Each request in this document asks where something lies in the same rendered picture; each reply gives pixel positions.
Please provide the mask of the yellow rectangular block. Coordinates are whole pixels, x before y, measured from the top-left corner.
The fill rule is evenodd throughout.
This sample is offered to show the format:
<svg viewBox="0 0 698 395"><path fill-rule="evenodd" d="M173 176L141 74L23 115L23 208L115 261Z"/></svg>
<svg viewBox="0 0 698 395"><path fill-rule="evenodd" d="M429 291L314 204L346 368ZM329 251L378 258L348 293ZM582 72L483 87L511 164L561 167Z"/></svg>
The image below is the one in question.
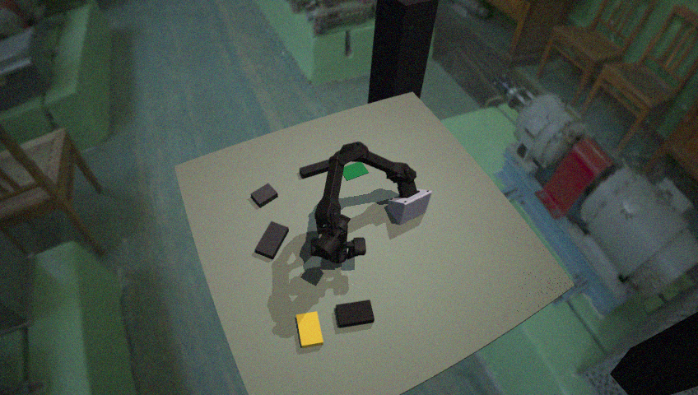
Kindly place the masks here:
<svg viewBox="0 0 698 395"><path fill-rule="evenodd" d="M323 337L317 311L307 314L297 314L296 317L302 348L323 345Z"/></svg>

